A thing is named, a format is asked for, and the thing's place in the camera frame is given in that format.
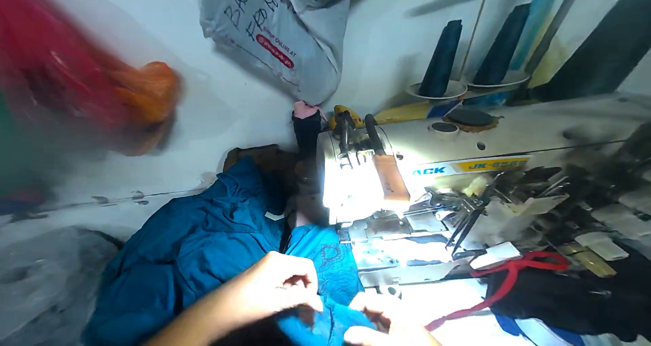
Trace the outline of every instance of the red cord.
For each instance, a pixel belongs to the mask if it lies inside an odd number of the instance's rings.
[[[546,263],[546,262],[535,261],[534,260],[535,258],[552,258],[556,260],[557,263]],[[490,270],[472,272],[471,275],[473,277],[481,277],[486,274],[492,274],[494,272],[499,272],[503,270],[509,271],[507,277],[504,279],[504,282],[499,287],[499,289],[495,292],[495,294],[489,296],[488,298],[486,298],[486,300],[484,300],[483,302],[477,304],[472,308],[458,310],[455,311],[454,313],[450,313],[449,315],[446,315],[445,317],[438,318],[432,321],[429,325],[426,325],[425,328],[428,331],[433,331],[436,328],[439,328],[441,325],[443,325],[445,321],[463,318],[468,315],[471,315],[472,313],[475,313],[476,311],[480,311],[481,309],[489,308],[495,302],[504,298],[509,293],[509,291],[513,289],[513,286],[515,286],[517,281],[517,273],[523,268],[533,267],[533,268],[541,268],[543,270],[563,271],[563,270],[567,270],[569,266],[570,266],[570,261],[568,261],[565,257],[561,256],[558,253],[545,252],[545,251],[533,251],[533,252],[526,253],[521,259],[508,261],[505,264],[495,268],[491,268]]]

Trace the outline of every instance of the sewing machine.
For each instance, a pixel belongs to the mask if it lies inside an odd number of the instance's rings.
[[[608,94],[374,131],[343,118],[318,137],[323,205],[365,286],[439,280],[500,243],[539,246],[549,228],[536,218],[570,197],[568,165],[597,171],[615,157],[646,167],[623,149],[650,108],[651,98]],[[395,159],[406,199],[387,195],[378,151]]]

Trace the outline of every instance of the machine label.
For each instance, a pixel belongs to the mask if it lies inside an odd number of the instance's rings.
[[[519,155],[430,163],[419,166],[412,174],[449,176],[462,173],[504,171],[524,168],[530,158],[531,155]]]

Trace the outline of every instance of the teal fabric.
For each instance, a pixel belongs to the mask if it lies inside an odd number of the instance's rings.
[[[160,208],[110,262],[83,334],[86,345],[145,342],[206,293],[281,249],[284,221],[265,217],[284,209],[277,180],[250,159],[218,178],[201,194]],[[293,344],[340,346],[348,327],[372,327],[347,307],[362,286],[350,247],[332,227],[296,228],[286,253],[313,259],[324,303],[312,327],[294,311],[275,317]]]

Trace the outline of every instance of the red logo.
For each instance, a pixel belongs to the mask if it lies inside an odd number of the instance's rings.
[[[258,41],[258,43],[264,47],[267,51],[269,51],[278,61],[282,62],[283,65],[287,66],[289,69],[294,68],[294,61],[290,60],[287,55],[281,52],[281,50],[278,50],[278,47],[274,46],[271,41],[269,41],[269,38],[266,38],[262,34],[258,34],[255,39]]]

